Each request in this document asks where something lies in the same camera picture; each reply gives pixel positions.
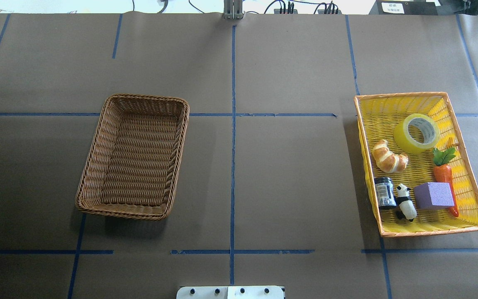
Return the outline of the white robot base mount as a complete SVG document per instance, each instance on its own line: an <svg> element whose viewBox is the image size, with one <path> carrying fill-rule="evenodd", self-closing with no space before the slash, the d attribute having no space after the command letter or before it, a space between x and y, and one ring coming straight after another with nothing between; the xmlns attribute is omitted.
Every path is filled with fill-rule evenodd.
<svg viewBox="0 0 478 299"><path fill-rule="evenodd" d="M184 286L177 299L285 299L285 288L276 285Z"/></svg>

